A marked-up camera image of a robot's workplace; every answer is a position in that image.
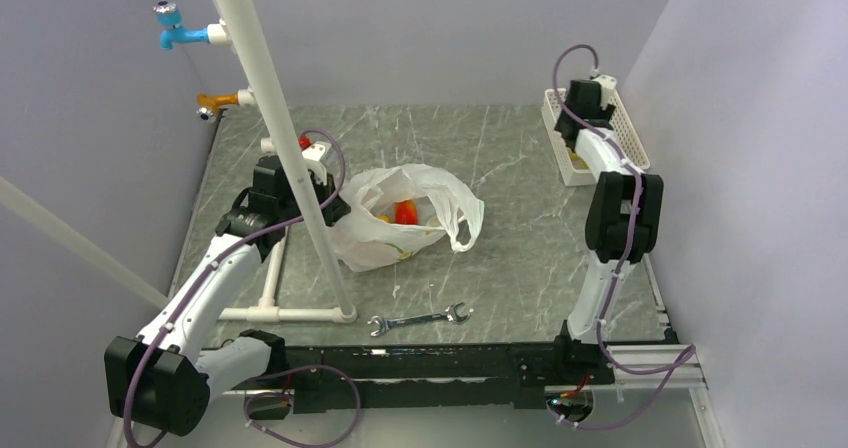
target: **enclosure floor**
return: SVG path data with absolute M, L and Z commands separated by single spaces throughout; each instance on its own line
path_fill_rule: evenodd
M 589 251 L 583 227 L 592 187 L 563 185 L 536 105 L 321 106 L 291 110 L 295 128 L 336 135 L 348 176 L 376 167 L 425 163 L 444 168 L 486 204 L 483 231 L 466 253 L 447 238 L 394 266 L 342 276 L 359 319 L 332 323 L 219 322 L 209 346 L 247 328 L 285 337 L 289 345 L 550 341 L 577 301 Z M 245 187 L 268 136 L 259 112 L 225 113 L 209 176 L 180 267 L 178 286 L 197 267 L 219 218 Z M 338 173 L 335 158 L 330 169 Z M 335 300 L 304 226 L 288 237 L 277 299 L 284 308 L 331 308 Z M 255 305 L 266 268 L 242 287 L 232 306 Z M 403 317 L 464 301 L 464 324 L 430 323 L 369 336 L 373 315 Z M 645 265 L 627 280 L 613 312 L 612 339 L 658 340 L 662 330 Z

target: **wrench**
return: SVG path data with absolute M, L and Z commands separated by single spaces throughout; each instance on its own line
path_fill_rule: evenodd
M 456 303 L 449 306 L 441 313 L 431 313 L 429 315 L 411 316 L 409 318 L 397 318 L 387 320 L 382 316 L 372 316 L 368 320 L 369 325 L 377 325 L 377 329 L 371 332 L 371 336 L 382 336 L 387 331 L 398 326 L 417 325 L 419 323 L 430 323 L 431 321 L 450 321 L 451 323 L 463 323 L 471 315 L 460 315 L 456 312 L 457 309 L 465 306 L 464 302 Z

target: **light gray wall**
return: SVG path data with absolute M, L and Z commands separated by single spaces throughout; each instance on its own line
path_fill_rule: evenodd
M 844 446 L 848 0 L 670 0 L 623 96 L 729 447 Z
M 188 27 L 217 17 L 211 0 L 169 1 Z M 537 103 L 575 43 L 624 79 L 668 0 L 254 1 L 289 103 L 391 104 Z M 209 89 L 244 87 L 228 50 L 188 51 Z
M 0 0 L 0 175 L 167 289 L 213 133 L 150 0 Z M 0 432 L 102 446 L 103 350 L 144 302 L 0 207 Z

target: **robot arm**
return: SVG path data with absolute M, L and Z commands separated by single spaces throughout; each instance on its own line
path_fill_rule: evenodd
M 571 339 L 590 345 L 602 341 L 595 327 L 599 322 L 605 323 L 603 315 L 612 310 L 627 276 L 642 255 L 653 249 L 662 203 L 662 179 L 646 174 L 607 142 L 608 139 L 617 141 L 609 125 L 615 110 L 609 103 L 615 83 L 609 76 L 572 81 L 566 106 L 595 130 L 586 129 L 564 112 L 555 128 L 563 135 L 566 145 L 586 162 L 597 182 L 586 220 L 586 244 L 592 250 L 589 268 L 580 297 L 567 321 Z M 635 194 L 634 176 L 641 177 L 642 181 L 638 207 L 629 206 Z M 638 210 L 633 243 L 627 259 L 622 260 L 631 209 Z M 608 297 L 610 302 L 605 308 Z
M 321 164 L 326 146 L 314 145 L 304 150 L 304 158 L 312 172 L 319 201 L 323 202 L 335 191 L 335 182 Z M 324 208 L 325 221 L 332 224 L 349 210 L 344 201 L 336 198 Z M 221 218 L 215 229 L 217 236 L 200 265 L 168 306 L 134 339 L 116 337 L 107 348 L 104 360 L 112 414 L 124 416 L 131 380 L 140 369 L 132 420 L 184 436 L 200 422 L 209 402 L 224 391 L 263 373 L 289 368 L 285 341 L 257 330 L 241 333 L 234 342 L 218 350 L 204 352 L 201 348 L 238 288 L 256 273 L 283 237 L 281 230 L 253 238 L 255 234 L 298 215 L 300 210 L 279 158 L 262 157 L 254 168 L 253 186 L 243 190 L 232 209 Z M 225 250 L 248 236 L 251 236 L 249 243 L 215 264 L 214 260 Z M 214 270 L 201 278 L 210 263 Z M 200 279 L 196 291 L 190 290 Z M 190 291 L 194 291 L 194 296 L 180 315 L 169 321 Z M 163 327 L 166 333 L 161 342 L 156 341 Z M 139 368 L 148 350 L 152 350 L 150 358 Z

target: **faucet handle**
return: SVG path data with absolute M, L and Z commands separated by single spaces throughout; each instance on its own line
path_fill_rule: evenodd
M 208 106 L 201 106 L 197 109 L 197 117 L 206 123 L 215 123 L 215 120 L 218 119 L 218 110 Z
M 165 28 L 173 29 L 182 24 L 183 19 L 176 3 L 160 1 L 153 7 L 153 11 L 156 13 L 159 23 Z

